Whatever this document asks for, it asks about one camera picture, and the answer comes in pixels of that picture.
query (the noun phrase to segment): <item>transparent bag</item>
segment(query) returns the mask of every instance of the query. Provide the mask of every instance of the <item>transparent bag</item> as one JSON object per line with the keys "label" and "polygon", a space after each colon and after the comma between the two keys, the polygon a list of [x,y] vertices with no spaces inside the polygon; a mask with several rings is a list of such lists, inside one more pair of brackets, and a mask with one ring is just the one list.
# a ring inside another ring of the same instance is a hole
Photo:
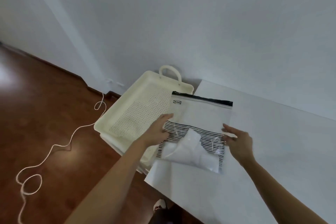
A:
{"label": "transparent bag", "polygon": [[225,152],[221,128],[230,121],[232,105],[174,91],[168,110],[174,117],[164,125],[170,135],[160,144],[157,157],[221,173]]}

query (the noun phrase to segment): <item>striped pattern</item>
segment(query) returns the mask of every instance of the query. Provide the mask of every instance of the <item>striped pattern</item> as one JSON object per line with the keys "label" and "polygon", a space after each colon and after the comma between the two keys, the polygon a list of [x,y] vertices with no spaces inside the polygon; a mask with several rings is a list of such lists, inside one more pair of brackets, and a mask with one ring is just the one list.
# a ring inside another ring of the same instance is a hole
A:
{"label": "striped pattern", "polygon": [[[190,125],[183,125],[171,122],[168,120],[164,125],[164,129],[170,133],[167,141],[177,143],[182,137],[186,135],[190,128],[201,135],[201,145],[204,147],[205,150],[207,150],[209,153],[217,152],[216,154],[219,156],[219,171],[221,172],[225,149],[225,147],[222,147],[223,144],[220,141],[222,134],[206,131]],[[159,145],[159,149],[156,155],[158,158],[161,158],[162,147],[163,143]]]}

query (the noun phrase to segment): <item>person's left arm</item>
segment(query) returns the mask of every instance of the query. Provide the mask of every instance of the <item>person's left arm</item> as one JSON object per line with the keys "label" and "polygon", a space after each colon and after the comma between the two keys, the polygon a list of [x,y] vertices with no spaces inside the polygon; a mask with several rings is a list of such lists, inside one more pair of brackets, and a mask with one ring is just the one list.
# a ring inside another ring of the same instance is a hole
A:
{"label": "person's left arm", "polygon": [[169,136],[162,127],[173,114],[161,115],[148,130],[135,140],[125,154],[78,205],[65,224],[113,223],[117,217],[134,173],[145,150]]}

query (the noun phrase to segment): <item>white cable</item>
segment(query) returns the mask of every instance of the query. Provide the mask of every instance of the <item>white cable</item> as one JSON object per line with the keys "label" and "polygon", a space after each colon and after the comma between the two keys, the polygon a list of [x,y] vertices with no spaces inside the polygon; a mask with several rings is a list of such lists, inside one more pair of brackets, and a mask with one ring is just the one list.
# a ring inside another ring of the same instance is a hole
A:
{"label": "white cable", "polygon": [[[97,103],[94,105],[94,109],[95,109],[95,110],[99,110],[100,107],[102,106],[102,104],[105,105],[105,110],[103,111],[103,113],[101,114],[100,117],[102,117],[103,114],[106,112],[106,103],[104,102],[104,94],[103,94],[103,98],[101,99],[101,101],[97,102]],[[76,130],[72,133],[72,136],[71,136],[71,138],[70,138],[70,141],[68,142],[67,145],[54,144],[54,145],[51,147],[51,149],[50,149],[48,155],[45,157],[45,159],[44,159],[41,163],[39,163],[39,164],[36,165],[36,166],[25,167],[25,168],[23,168],[23,169],[16,175],[16,182],[17,182],[18,184],[21,185],[20,194],[21,194],[21,197],[22,197],[22,199],[23,199],[23,205],[22,205],[22,208],[21,208],[21,210],[20,210],[19,216],[17,217],[17,222],[18,222],[19,224],[23,224],[22,221],[21,221],[21,214],[22,214],[22,212],[23,212],[23,209],[24,209],[25,206],[26,206],[26,202],[27,202],[27,201],[26,201],[26,195],[32,195],[32,194],[35,194],[36,192],[39,191],[39,189],[40,189],[41,186],[42,186],[42,176],[41,176],[40,174],[32,175],[32,176],[28,177],[24,182],[20,182],[20,181],[19,181],[19,175],[21,174],[21,172],[22,172],[23,170],[25,170],[25,169],[33,168],[33,167],[38,167],[38,166],[42,165],[42,164],[46,161],[46,159],[49,157],[49,155],[50,155],[51,151],[53,150],[53,147],[54,147],[54,146],[66,147],[66,146],[70,145],[70,144],[71,144],[71,141],[72,141],[72,137],[74,136],[74,134],[76,133],[76,131],[77,131],[78,129],[83,128],[83,127],[92,126],[92,125],[94,125],[95,123],[92,123],[92,124],[90,124],[90,125],[85,125],[85,126],[81,126],[81,127],[79,127],[79,128],[76,128]],[[32,177],[34,177],[34,176],[38,176],[38,177],[40,177],[40,186],[39,186],[38,189],[35,190],[34,192],[31,192],[31,193],[25,192],[24,189],[23,189],[23,187],[25,186],[25,183],[26,183],[30,178],[32,178]]]}

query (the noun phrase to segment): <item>forearm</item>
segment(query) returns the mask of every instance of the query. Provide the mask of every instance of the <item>forearm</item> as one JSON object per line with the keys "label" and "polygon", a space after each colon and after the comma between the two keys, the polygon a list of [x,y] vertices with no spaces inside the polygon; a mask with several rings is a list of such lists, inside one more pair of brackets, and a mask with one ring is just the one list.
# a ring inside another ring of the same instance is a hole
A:
{"label": "forearm", "polygon": [[255,160],[242,164],[254,182],[258,192],[279,224],[283,223],[326,223],[311,209],[301,203],[279,184]]}
{"label": "forearm", "polygon": [[65,223],[112,223],[122,207],[145,150],[146,146],[140,140],[134,141]]}

